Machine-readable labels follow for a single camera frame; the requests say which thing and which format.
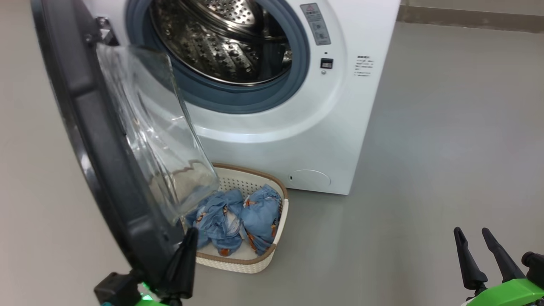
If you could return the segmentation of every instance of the washing machine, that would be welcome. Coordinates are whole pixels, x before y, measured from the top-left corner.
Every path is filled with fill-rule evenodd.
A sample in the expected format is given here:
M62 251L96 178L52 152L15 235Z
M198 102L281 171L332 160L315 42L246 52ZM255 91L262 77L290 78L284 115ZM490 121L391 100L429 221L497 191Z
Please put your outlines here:
M170 55L212 162L348 194L399 0L85 0Z
M99 301L130 286L137 302L142 282L166 304L191 296L197 233L180 216L217 190L210 160L348 194L398 5L32 0L68 137L133 268Z

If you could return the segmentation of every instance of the laundry basket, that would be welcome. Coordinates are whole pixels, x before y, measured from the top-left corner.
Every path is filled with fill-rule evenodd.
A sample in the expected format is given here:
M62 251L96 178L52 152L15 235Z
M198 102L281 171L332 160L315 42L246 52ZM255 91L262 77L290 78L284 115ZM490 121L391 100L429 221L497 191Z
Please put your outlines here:
M221 191L239 189L245 198L261 189L265 184L272 187L282 199L280 202L280 223L272 246L261 256L255 254L249 243L246 242L242 243L242 246L236 252L227 257L218 256L217 249L212 244L208 244L199 249L196 254L196 262L232 272L258 273L270 264L276 252L277 244L280 241L287 218L287 211L289 210L287 190L277 178L263 172L227 164L214 164L214 167L219 176L219 190Z

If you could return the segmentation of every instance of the green robot part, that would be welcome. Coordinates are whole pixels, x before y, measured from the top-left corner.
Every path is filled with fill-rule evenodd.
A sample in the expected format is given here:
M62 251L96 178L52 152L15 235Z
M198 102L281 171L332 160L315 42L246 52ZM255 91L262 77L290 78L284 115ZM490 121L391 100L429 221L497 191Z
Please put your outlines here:
M460 228L455 228L455 242L461 266L461 275L465 288L474 290L474 297L469 298L468 306L524 306L528 304L544 305L539 301L544 297L544 256L528 252L522 262L529 267L527 277L497 242L489 229L483 228L482 234L488 249L494 254L503 276L501 285L486 288L487 276L480 271L468 242Z

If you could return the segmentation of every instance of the warning label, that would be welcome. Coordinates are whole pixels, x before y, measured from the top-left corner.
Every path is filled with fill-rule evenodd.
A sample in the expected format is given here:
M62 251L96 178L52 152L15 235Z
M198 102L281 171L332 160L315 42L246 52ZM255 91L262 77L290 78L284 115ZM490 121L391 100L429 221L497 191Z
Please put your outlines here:
M367 55L357 56L357 60L355 61L355 70L353 72L354 76L369 77L372 75L373 70L374 60L372 59L372 57Z
M306 20L312 29L316 45L330 45L331 39L329 37L329 31L327 30L327 25L325 24L325 20L323 20L323 16L321 15L317 3L303 4L300 8L302 9L302 12L304 12L304 16L306 16Z

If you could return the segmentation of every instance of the washing machine door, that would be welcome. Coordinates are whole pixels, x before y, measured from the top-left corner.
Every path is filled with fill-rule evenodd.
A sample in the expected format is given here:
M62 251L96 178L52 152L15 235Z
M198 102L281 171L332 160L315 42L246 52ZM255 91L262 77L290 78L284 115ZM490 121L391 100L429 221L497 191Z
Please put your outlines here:
M104 22L80 0L33 0L32 9L52 89L96 203L133 274L167 296L165 275L184 238L180 216L218 188L169 59L103 44L111 38ZM182 271L191 284L194 242L193 270Z

